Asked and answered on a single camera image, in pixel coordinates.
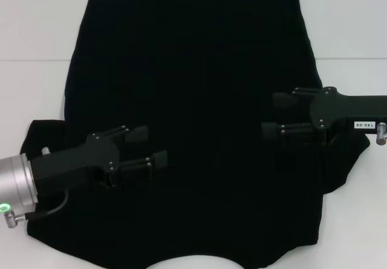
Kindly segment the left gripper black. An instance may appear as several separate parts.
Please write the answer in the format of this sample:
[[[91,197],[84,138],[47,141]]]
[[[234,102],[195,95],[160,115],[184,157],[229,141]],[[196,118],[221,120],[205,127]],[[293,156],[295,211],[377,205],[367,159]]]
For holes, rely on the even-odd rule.
[[[30,161],[38,188],[72,188],[93,182],[108,187],[151,182],[168,167],[167,151],[120,161],[117,144],[137,144],[149,139],[147,126],[118,128],[89,135],[83,144]]]

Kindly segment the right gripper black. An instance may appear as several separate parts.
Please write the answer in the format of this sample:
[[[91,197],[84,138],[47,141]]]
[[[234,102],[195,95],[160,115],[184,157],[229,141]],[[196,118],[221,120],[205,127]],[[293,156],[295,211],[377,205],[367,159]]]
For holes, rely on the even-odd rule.
[[[276,109],[311,104],[312,124],[261,123],[262,138],[281,148],[325,147],[325,140],[352,131],[375,134],[378,145],[386,144],[386,96],[346,96],[332,86],[322,90],[297,87],[290,93],[273,93],[272,100]]]

